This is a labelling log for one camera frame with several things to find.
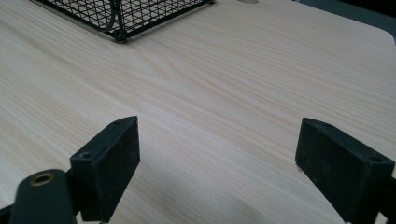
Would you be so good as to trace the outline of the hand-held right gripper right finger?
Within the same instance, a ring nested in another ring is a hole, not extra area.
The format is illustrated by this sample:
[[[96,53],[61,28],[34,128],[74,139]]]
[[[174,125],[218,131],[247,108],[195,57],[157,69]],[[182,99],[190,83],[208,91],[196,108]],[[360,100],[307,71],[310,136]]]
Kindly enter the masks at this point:
[[[396,162],[323,121],[302,119],[295,161],[345,223],[396,223]]]

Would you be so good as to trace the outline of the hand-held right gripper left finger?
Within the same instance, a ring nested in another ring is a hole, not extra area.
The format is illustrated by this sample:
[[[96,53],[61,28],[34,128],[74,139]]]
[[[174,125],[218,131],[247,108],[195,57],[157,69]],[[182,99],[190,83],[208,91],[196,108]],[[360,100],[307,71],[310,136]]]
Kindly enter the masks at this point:
[[[78,210],[85,221],[108,222],[140,162],[138,118],[118,119],[71,158],[71,175],[81,185]]]

